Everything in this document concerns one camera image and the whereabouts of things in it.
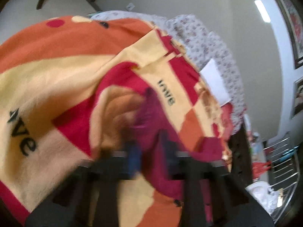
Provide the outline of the maroon long sleeve shirt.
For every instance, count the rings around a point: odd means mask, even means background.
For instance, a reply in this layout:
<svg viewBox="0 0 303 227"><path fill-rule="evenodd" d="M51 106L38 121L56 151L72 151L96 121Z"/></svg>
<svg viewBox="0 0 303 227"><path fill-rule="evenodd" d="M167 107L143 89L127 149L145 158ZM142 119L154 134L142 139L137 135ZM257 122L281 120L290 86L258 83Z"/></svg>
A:
<svg viewBox="0 0 303 227"><path fill-rule="evenodd" d="M135 140L142 151L142 174L160 194L174 200L182 200L183 186L181 181L169 180L163 148L164 142L161 138L162 131L167 134L170 141L177 144L178 150L189 152L192 158L203 162L211 162L221 158L220 140L216 137L200 137L194 141L194 150L189 151L166 119L155 91L152 88L147 88L144 92L144 98L145 101L141 104L136 114L136 122L132 126ZM210 185L206 179L202 180L201 184L206 220L212 222Z"/></svg>

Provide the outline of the dark wooden headboard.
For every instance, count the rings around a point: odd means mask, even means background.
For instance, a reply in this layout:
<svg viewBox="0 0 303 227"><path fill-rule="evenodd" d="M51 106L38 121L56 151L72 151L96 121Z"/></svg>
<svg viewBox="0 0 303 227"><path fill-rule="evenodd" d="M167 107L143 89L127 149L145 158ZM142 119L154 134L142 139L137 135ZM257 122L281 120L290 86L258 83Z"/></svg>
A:
<svg viewBox="0 0 303 227"><path fill-rule="evenodd" d="M231 173L245 187L251 185L253 183L252 159L244 124L237 133L230 137L228 145L232 151Z"/></svg>

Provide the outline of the metal drying rack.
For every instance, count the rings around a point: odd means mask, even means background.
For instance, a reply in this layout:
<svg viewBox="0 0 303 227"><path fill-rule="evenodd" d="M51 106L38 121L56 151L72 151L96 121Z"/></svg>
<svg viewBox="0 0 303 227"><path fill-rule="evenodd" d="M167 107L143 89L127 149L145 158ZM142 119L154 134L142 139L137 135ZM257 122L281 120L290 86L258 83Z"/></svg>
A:
<svg viewBox="0 0 303 227"><path fill-rule="evenodd" d="M280 193L277 208L271 215L277 224L286 214L300 179L298 146L293 144L289 132L273 143L264 142L263 146L265 158L271 162L269 184L274 191Z"/></svg>

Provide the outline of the orange cream red blanket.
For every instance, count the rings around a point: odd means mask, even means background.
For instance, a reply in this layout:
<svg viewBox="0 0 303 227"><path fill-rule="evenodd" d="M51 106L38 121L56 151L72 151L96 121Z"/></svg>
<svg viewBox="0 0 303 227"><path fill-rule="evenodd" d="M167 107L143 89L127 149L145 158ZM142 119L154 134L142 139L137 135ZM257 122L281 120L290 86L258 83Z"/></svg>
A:
<svg viewBox="0 0 303 227"><path fill-rule="evenodd" d="M24 225L83 160L135 139L132 126L152 88L189 151L220 140L222 110L184 47L139 19L49 19L1 45L1 203ZM177 226L181 200L160 194L142 171L122 182L121 226Z"/></svg>

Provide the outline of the white pillow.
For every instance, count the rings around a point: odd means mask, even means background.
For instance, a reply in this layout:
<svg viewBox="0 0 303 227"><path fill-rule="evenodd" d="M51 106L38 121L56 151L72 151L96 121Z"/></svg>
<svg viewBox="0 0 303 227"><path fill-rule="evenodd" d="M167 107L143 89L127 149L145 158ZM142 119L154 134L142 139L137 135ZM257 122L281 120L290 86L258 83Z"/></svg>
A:
<svg viewBox="0 0 303 227"><path fill-rule="evenodd" d="M231 101L229 93L224 85L223 78L213 59L209 60L209 62L200 70L199 74L206 81L212 95L216 98L221 107Z"/></svg>

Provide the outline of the framed picture on wall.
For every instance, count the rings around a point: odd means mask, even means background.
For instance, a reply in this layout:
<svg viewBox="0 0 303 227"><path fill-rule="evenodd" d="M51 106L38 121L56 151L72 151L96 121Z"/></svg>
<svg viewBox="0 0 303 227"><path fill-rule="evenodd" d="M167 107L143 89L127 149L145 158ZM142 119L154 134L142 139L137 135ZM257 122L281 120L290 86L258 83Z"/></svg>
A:
<svg viewBox="0 0 303 227"><path fill-rule="evenodd" d="M294 69L302 67L302 0L275 0L291 40Z"/></svg>

